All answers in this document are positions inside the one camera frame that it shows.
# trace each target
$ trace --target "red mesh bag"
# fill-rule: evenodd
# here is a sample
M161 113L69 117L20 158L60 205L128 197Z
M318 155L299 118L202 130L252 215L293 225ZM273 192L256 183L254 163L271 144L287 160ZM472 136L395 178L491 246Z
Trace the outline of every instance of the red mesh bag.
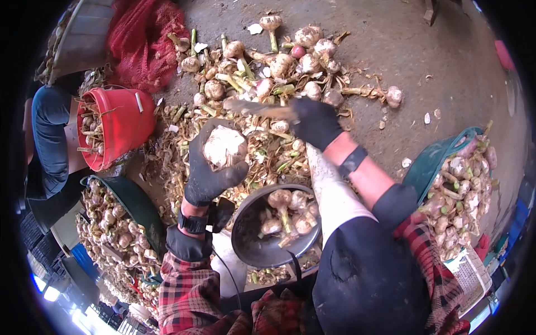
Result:
M168 33L190 34L183 12L169 0L116 0L107 45L114 58L110 82L154 93L166 86L177 68Z

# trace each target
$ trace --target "knife blade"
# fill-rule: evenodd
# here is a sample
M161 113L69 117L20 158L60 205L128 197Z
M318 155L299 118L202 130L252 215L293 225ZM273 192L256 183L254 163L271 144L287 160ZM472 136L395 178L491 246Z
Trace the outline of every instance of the knife blade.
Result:
M225 109L231 109L241 113L257 114L266 117L277 117L285 120L297 120L297 115L292 107L281 107L265 103L244 100L228 100L224 103Z

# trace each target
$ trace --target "black cable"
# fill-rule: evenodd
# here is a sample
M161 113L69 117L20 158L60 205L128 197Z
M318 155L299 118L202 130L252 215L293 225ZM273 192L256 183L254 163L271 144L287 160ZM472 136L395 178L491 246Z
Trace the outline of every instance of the black cable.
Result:
M227 269L227 271L229 271L229 274L231 275L231 279L233 280L233 284L235 285L235 288L236 288L236 299L238 300L238 308L240 310L242 310L242 304L240 303L240 291L238 290L238 285L236 284L236 281L234 280L234 277L233 277L233 274L231 273L231 270L229 270L229 267L227 266L227 264L225 264L224 260L221 259L220 255L218 255L218 253L216 252L216 250L214 250L214 248L212 248L212 251L220 259L220 261L224 264L224 266Z

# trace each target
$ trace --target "dirt on floor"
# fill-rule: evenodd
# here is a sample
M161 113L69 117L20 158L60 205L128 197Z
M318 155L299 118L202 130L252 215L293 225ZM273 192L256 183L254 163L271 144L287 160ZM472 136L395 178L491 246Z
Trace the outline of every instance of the dirt on floor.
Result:
M523 176L528 125L521 107L510 116L507 81L495 52L496 36L485 17L471 1L460 7L441 1L434 24L428 26L422 16L422 0L313 0L181 1L185 24L197 29L197 40L215 47L225 33L241 40L246 47L268 52L266 32L250 35L247 26L257 23L267 12L283 19L277 30L278 40L292 36L309 24L320 26L325 35L350 31L336 54L345 66L381 73L384 89L399 86L404 101L398 110L383 107L378 101L350 96L345 107L352 108L353 119L343 125L355 140L367 148L370 156L397 181L403 158L415 159L430 143L460 133L469 126L484 128L490 119L495 126L490 134L496 146L499 167L494 178L501 191L494 194L492 210L481 220L482 231L500 233L508 221ZM351 76L351 87L375 82L358 74ZM168 87L154 95L167 105L192 103L198 86L192 75L174 76ZM440 109L441 119L434 117ZM425 124L425 114L431 123ZM383 130L378 124L386 116ZM142 181L139 169L143 157L127 168L127 174L149 193L157 205L165 202L162 187L154 178Z

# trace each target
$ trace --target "plaid fabric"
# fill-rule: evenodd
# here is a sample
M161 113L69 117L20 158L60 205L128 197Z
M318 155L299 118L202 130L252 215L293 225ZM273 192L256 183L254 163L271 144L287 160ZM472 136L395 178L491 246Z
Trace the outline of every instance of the plaid fabric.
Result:
M432 313L428 334L467 334L470 324L458 319L463 291L452 273L441 263L423 216L412 214L394 232L408 240L428 285ZM289 290L280 297L267 291L252 304L252 315L234 311L223 315L219 309L220 277L211 270L209 259L184 262L171 252L164 256L160 286L158 323L162 335L180 334L274 334L300 333L303 301Z
M464 292L440 261L437 244L423 222L426 222L426 216L415 212L397 227L393 236L408 241L428 286L432 312L426 322L426 334L468 334L471 324L458 319Z

